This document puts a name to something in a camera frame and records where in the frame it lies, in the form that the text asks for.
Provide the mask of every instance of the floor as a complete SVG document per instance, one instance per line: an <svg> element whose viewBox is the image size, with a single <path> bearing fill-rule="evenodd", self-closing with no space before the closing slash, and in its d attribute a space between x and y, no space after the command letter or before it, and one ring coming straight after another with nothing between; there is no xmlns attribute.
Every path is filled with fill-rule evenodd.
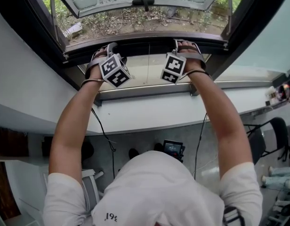
<svg viewBox="0 0 290 226"><path fill-rule="evenodd" d="M243 116L244 123L253 123L255 120L251 116ZM145 131L138 133L128 133L120 135L110 135L109 139L116 142L114 147L115 174L129 160L129 149L135 148L140 153L153 150L155 143L163 143L165 139L183 142L186 147L183 157L183 164L194 173L195 167L195 151L199 140L201 124L184 126L171 129L162 129L154 131ZM272 130L264 132L266 146L269 151L276 148L275 135ZM84 168L93 168L95 171L104 171L104 176L97 180L98 189L103 191L113 181L112 155L103 136L88 137L89 142L93 145L95 151L92 157L83 162ZM262 175L267 175L268 167L283 167L288 166L288 162L278 161L277 157L282 152L278 151L272 155L261 158L255 165L258 181ZM211 124L205 124L200 149L198 151L196 180L210 189L218 193L219 185L219 168L217 160L217 141ZM270 189L261 189L264 196L263 201L263 217L272 208L278 191Z"/></svg>

